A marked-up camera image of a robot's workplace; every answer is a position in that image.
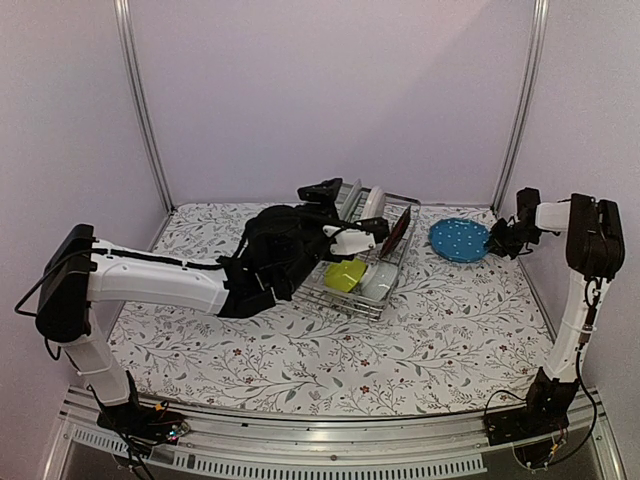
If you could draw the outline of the yellow green bowl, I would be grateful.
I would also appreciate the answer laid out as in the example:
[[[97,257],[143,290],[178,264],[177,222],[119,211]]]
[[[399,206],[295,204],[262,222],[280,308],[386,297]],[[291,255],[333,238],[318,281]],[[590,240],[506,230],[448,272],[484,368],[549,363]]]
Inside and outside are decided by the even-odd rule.
[[[360,259],[331,263],[326,269],[324,284],[330,289],[349,293],[360,283],[366,270],[366,263]]]

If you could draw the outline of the right aluminium frame post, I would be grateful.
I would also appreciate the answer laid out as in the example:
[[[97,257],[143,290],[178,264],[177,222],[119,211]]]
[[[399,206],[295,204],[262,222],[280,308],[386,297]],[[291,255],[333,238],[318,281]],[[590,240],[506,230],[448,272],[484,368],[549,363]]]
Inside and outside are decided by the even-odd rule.
[[[537,77],[544,51],[549,4],[550,2],[548,0],[535,0],[533,3],[529,43],[515,116],[510,130],[497,185],[492,197],[491,209],[494,213],[499,213],[504,205],[524,137],[526,122],[533,102]]]

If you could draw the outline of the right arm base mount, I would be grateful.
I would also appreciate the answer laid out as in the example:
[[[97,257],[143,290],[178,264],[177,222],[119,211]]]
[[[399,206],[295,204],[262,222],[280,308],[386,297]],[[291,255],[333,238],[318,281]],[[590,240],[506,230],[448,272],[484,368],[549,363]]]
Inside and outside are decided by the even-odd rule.
[[[548,468],[567,443],[567,415],[534,416],[525,407],[483,413],[490,446],[511,445],[518,463],[526,469]]]

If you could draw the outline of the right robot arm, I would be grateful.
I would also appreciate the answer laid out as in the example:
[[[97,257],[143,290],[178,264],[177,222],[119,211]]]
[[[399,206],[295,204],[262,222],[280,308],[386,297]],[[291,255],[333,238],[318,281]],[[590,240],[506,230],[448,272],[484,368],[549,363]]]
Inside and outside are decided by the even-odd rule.
[[[564,411],[582,387],[582,365],[596,330],[600,304],[625,259],[618,204],[573,193],[567,200],[543,202],[537,189],[516,194],[516,216],[491,228],[487,248],[515,259],[537,245],[544,233],[566,235],[569,290],[559,331],[517,415],[517,427],[537,436]]]

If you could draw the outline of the aluminium frame post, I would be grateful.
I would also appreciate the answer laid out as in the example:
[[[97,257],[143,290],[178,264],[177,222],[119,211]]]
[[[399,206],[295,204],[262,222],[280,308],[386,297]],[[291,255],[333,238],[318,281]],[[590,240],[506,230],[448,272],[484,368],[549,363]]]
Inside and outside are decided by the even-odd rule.
[[[529,43],[515,116],[510,130],[497,185],[492,197],[491,209],[494,213],[499,213],[504,205],[524,137],[526,122],[533,102],[537,77],[544,51],[549,4],[550,2],[548,0],[535,0],[533,3]]]
[[[139,126],[143,148],[160,202],[167,214],[175,210],[167,175],[162,164],[152,118],[146,99],[142,72],[138,60],[131,5],[127,0],[113,2],[119,41],[129,83],[134,113]]]

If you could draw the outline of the floral table mat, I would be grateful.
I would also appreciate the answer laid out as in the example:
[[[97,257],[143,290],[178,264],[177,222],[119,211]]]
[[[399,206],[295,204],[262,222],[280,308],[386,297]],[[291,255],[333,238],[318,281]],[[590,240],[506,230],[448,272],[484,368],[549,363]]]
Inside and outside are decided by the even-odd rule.
[[[225,320],[126,304],[108,338],[139,391],[187,403],[303,415],[476,410],[524,395],[552,340],[520,266],[448,262],[431,249],[444,218],[490,225],[491,211],[425,207],[379,319],[299,298]]]

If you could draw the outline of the blue polka dot plate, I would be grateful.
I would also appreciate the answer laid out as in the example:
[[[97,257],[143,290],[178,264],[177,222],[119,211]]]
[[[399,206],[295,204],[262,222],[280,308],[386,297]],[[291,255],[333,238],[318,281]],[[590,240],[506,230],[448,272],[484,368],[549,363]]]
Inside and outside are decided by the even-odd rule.
[[[475,263],[489,253],[489,230],[469,219],[436,222],[429,229],[428,240],[437,255],[454,263]]]

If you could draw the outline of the pale green flower plate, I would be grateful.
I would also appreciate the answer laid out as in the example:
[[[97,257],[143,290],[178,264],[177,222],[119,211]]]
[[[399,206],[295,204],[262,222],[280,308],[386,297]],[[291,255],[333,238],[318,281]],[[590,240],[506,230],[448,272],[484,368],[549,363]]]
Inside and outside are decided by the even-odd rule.
[[[343,201],[338,205],[337,211],[339,219],[348,221],[351,219],[353,212],[355,211],[362,190],[362,181],[357,179],[353,185],[351,185],[344,197]]]

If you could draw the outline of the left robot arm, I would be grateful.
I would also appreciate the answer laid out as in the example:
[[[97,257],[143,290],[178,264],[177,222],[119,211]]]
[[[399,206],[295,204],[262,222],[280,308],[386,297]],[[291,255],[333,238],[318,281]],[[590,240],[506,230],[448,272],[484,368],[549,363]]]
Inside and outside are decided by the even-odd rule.
[[[335,207],[341,186],[334,178],[299,188],[300,205],[261,211],[245,224],[234,253],[214,262],[126,249],[78,224],[14,311],[59,345],[116,424],[141,433],[148,412],[134,400],[133,383],[99,333],[92,305],[140,302],[249,318],[289,301],[341,227]]]

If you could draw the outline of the aluminium front rail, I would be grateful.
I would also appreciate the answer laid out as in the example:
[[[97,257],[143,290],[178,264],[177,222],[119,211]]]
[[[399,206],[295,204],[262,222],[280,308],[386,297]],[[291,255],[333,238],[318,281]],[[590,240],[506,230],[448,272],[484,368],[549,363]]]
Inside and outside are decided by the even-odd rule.
[[[596,396],[578,396],[552,465],[519,454],[550,442],[491,444],[479,411],[398,417],[330,417],[174,402],[189,432],[130,457],[98,426],[91,394],[72,387],[45,458],[46,479],[626,479]]]

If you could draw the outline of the white grey patterned bowl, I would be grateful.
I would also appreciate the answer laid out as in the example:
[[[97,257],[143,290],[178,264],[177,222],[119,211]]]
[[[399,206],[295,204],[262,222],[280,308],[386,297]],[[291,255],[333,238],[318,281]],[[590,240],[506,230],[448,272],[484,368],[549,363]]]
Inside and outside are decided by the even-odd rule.
[[[359,283],[360,293],[369,300],[382,301],[391,290],[397,276],[396,265],[387,262],[370,265]]]

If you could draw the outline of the left aluminium frame post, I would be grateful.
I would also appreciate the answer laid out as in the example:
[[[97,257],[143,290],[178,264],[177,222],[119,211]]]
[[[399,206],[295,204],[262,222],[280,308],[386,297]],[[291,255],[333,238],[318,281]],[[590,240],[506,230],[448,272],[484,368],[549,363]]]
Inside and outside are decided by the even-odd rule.
[[[113,2],[119,41],[129,83],[134,113],[139,126],[143,148],[160,202],[167,214],[175,210],[167,175],[162,164],[152,118],[146,99],[142,72],[138,60],[131,5],[127,0]]]

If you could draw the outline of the white ribbed plate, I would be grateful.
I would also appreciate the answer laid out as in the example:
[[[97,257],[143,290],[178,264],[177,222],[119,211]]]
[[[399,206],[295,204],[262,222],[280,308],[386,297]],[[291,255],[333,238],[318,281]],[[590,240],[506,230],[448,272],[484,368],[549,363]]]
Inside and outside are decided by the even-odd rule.
[[[386,193],[380,186],[374,186],[369,192],[362,208],[360,219],[368,220],[382,217],[386,203]]]

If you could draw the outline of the dark red black plate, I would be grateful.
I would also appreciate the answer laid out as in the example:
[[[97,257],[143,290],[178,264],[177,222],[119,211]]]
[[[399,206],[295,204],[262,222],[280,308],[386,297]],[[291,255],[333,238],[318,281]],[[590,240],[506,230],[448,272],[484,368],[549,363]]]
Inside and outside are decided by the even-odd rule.
[[[411,221],[411,207],[408,206],[403,211],[402,215],[395,222],[388,238],[383,243],[379,259],[384,259],[391,255],[391,253],[397,248],[404,234],[406,233]]]

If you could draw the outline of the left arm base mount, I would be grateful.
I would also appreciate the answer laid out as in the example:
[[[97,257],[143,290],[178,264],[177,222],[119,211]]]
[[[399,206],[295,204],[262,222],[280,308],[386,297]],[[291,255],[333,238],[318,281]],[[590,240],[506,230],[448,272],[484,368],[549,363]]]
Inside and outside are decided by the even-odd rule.
[[[140,405],[137,400],[115,406],[105,406],[99,400],[96,403],[100,408],[97,424],[101,428],[150,445],[175,444],[190,432],[186,418],[167,406],[156,409]]]

